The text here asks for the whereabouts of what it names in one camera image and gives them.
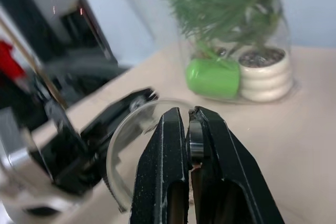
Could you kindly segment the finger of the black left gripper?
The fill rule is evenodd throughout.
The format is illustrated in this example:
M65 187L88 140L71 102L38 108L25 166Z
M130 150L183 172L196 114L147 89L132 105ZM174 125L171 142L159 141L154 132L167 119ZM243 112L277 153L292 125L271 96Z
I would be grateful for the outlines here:
M57 162L63 155L68 162L89 157L88 144L75 130L66 110L38 75L33 77L33 116L34 130L48 121L52 121L57 130L55 137L46 144L37 144L33 149L35 161Z
M90 152L106 151L119 124L137 108L158 100L159 94L152 88L136 90L109 104L80 133Z

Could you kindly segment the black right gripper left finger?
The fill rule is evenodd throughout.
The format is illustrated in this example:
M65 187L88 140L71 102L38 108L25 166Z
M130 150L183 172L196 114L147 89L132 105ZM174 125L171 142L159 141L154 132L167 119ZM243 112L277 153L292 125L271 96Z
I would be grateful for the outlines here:
M136 171L129 222L187 223L188 164L178 107L162 114Z

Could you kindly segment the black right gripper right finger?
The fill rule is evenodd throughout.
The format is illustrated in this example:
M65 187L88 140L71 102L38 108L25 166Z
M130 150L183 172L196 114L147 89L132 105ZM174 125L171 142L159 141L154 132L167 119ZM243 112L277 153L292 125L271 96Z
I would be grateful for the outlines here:
M283 223L284 220L251 153L216 112L195 107L203 160L195 198L197 223Z

